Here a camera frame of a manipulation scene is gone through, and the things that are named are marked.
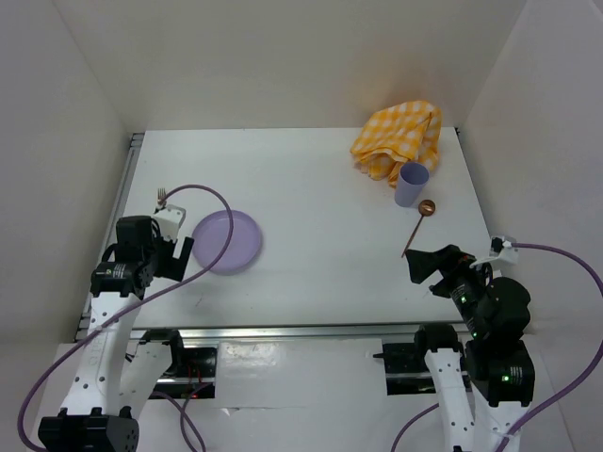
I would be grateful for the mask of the copper spoon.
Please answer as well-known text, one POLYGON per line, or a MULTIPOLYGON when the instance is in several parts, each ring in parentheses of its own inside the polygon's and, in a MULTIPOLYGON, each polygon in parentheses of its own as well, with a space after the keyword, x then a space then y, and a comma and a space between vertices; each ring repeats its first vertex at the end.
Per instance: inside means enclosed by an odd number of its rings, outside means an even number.
POLYGON ((428 218, 430 216, 432 216, 435 211, 436 211, 436 204, 433 200, 422 200, 417 207, 417 211, 419 213, 419 219, 416 223, 416 226, 414 227, 412 233, 410 234, 407 243, 404 246, 404 249, 401 253, 401 257, 404 257, 404 255, 406 254, 407 250, 410 248, 413 240, 416 237, 417 231, 421 225, 421 223, 423 222, 424 218, 428 218))

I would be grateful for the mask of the copper fork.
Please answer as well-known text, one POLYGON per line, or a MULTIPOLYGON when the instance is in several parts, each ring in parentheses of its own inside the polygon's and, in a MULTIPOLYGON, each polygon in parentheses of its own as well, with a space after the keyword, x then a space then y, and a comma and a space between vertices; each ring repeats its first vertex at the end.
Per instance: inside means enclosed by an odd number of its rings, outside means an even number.
POLYGON ((157 208, 158 209, 162 209, 165 207, 166 197, 167 197, 166 189, 164 187, 160 187, 157 190, 157 208))

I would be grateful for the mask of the purple cup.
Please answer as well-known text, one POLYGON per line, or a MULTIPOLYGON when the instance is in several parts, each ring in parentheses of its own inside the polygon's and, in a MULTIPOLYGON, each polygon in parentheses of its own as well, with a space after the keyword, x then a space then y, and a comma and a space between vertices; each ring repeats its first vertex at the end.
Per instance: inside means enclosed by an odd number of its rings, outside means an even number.
POLYGON ((422 164, 417 162, 403 164, 398 173, 395 203, 401 207, 412 206, 429 179, 430 172, 422 164))

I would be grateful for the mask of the yellow checkered cloth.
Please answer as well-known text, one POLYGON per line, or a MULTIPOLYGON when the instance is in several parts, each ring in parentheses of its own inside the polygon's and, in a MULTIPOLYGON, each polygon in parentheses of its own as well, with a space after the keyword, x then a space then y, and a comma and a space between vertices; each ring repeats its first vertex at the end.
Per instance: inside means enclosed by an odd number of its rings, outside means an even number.
POLYGON ((370 179, 397 186, 399 171, 407 163, 436 169, 442 111, 427 101, 393 105, 371 115, 350 147, 353 165, 370 179))

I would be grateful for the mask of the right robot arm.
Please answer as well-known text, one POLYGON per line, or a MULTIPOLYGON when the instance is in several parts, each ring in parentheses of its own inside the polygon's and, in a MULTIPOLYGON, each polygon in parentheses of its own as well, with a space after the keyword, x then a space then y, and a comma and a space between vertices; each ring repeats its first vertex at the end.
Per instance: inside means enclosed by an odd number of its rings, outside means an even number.
POLYGON ((522 340, 530 323, 530 294, 519 282, 497 277, 496 266, 513 265, 518 250, 495 237, 478 259, 448 245, 437 251, 406 250, 412 283, 434 273, 431 293, 453 301, 470 334, 466 343, 444 323, 420 326, 411 347, 415 365, 434 383, 447 451, 493 451, 503 441, 519 448, 510 431, 530 410, 535 369, 522 340))

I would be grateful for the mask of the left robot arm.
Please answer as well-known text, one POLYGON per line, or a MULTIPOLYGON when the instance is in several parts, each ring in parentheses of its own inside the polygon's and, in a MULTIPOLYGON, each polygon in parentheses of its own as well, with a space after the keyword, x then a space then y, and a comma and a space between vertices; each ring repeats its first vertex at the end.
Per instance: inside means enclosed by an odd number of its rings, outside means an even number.
POLYGON ((176 331, 150 333, 142 350, 126 357, 139 301, 156 278, 183 280, 193 239, 174 253, 186 212, 169 205, 150 216, 120 218, 116 240, 90 278, 90 326, 72 386, 57 415, 38 429, 48 451, 133 451, 145 397, 162 373, 175 376, 187 364, 176 331))

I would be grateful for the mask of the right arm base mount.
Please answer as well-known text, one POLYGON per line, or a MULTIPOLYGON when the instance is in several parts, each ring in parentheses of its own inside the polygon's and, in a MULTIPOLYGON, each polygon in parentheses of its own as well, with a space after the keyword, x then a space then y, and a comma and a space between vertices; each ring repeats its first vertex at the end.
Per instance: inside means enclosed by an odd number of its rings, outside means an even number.
POLYGON ((470 383, 464 371, 464 352, 457 331, 451 324, 421 324, 411 342, 382 344, 382 351, 372 358, 383 364, 386 391, 389 396, 434 394, 435 386, 425 364, 428 350, 435 351, 435 345, 443 345, 461 353, 460 371, 465 389, 470 391, 470 383))

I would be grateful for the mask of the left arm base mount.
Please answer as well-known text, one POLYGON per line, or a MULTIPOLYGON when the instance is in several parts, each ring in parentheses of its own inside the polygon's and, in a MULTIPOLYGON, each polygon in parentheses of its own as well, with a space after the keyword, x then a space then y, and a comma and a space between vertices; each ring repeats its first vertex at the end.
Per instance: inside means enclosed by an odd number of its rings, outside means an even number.
POLYGON ((170 350, 171 363, 158 378, 154 391, 174 399, 212 399, 215 397, 215 377, 218 364, 216 346, 187 347, 179 330, 147 330, 130 343, 125 352, 127 366, 140 355, 140 349, 152 342, 159 342, 170 350))

